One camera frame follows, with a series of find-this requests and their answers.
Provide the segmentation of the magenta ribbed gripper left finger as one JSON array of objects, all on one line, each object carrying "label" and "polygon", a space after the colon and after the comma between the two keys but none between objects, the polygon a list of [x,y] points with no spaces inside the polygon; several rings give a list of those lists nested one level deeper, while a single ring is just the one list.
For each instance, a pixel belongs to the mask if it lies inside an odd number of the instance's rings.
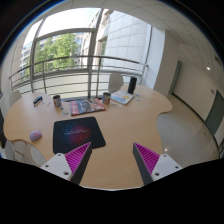
[{"label": "magenta ribbed gripper left finger", "polygon": [[41,168],[65,180],[79,185],[92,153],[90,142],[81,145],[70,152],[57,153]]}]

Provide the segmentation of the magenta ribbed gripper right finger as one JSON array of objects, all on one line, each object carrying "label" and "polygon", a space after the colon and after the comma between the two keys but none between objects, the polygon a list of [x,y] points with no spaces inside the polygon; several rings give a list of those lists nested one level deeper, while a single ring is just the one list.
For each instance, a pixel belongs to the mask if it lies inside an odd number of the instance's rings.
[{"label": "magenta ribbed gripper right finger", "polygon": [[168,154],[159,155],[138,143],[133,144],[133,154],[145,185],[182,169]]}]

